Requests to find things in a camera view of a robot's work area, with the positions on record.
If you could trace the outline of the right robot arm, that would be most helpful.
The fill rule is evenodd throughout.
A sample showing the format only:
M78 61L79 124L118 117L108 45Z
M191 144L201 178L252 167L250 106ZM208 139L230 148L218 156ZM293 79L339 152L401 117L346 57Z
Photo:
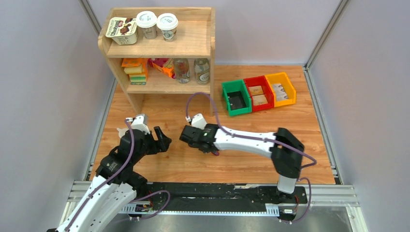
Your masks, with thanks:
M285 128L278 128L277 132L255 133L210 123L203 129L186 125L179 139L204 153L234 150L267 157L279 174L277 198L286 203L295 196L305 147Z

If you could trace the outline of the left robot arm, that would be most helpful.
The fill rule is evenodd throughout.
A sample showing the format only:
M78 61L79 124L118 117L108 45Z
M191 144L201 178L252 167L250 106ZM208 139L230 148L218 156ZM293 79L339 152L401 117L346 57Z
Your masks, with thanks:
M83 198L53 232L101 232L133 200L145 200L147 179L133 171L146 155L166 152L172 142L159 126L157 136L138 129L126 130L119 144L104 157Z

